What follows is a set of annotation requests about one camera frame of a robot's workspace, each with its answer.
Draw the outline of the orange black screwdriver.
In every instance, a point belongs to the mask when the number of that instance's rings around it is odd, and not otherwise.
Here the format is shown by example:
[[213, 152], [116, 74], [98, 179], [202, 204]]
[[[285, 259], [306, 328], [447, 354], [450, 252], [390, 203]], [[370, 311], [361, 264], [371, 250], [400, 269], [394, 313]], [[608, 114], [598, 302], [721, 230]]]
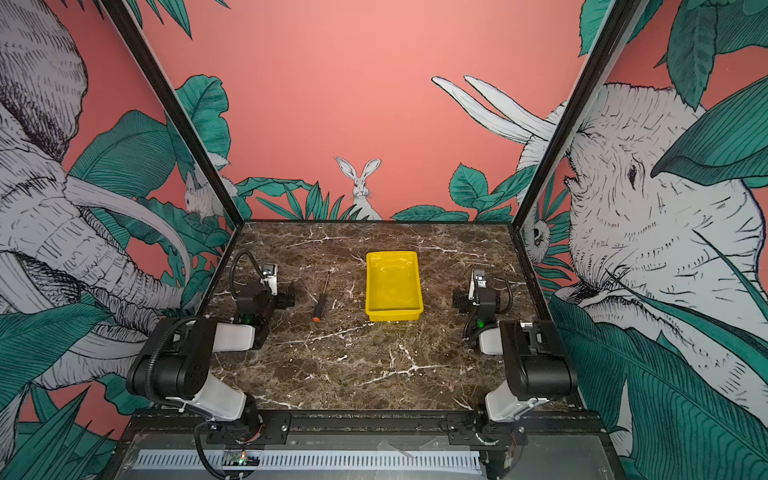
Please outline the orange black screwdriver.
[[327, 275], [323, 284], [323, 288], [317, 297], [317, 301], [314, 306], [313, 314], [312, 314], [312, 319], [314, 322], [320, 322], [323, 317], [325, 306], [327, 303], [327, 298], [328, 298], [327, 290], [330, 283], [331, 275], [332, 275], [332, 271], [329, 270], [327, 272]]

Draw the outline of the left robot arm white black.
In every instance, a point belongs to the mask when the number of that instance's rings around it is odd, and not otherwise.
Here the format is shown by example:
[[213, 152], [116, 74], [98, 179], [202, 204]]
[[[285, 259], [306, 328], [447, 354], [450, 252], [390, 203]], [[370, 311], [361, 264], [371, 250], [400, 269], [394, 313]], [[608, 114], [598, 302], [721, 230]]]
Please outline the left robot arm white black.
[[236, 299], [233, 322], [200, 315], [160, 321], [129, 368], [126, 389], [157, 405], [239, 429], [242, 443], [259, 438], [265, 421], [255, 400], [215, 377], [212, 358], [263, 347], [273, 313], [294, 306], [295, 298], [294, 283], [284, 292], [259, 285]]

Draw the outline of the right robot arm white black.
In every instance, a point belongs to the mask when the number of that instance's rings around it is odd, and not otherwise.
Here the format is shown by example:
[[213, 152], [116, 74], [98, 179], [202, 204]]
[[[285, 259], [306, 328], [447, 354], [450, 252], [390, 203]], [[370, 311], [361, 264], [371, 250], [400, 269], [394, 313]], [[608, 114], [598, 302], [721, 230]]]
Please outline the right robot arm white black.
[[489, 420], [508, 423], [534, 408], [558, 400], [577, 387], [567, 352], [551, 322], [520, 322], [508, 318], [507, 302], [494, 288], [474, 286], [452, 292], [453, 307], [467, 315], [462, 340], [473, 350], [502, 359], [505, 379], [485, 397]]

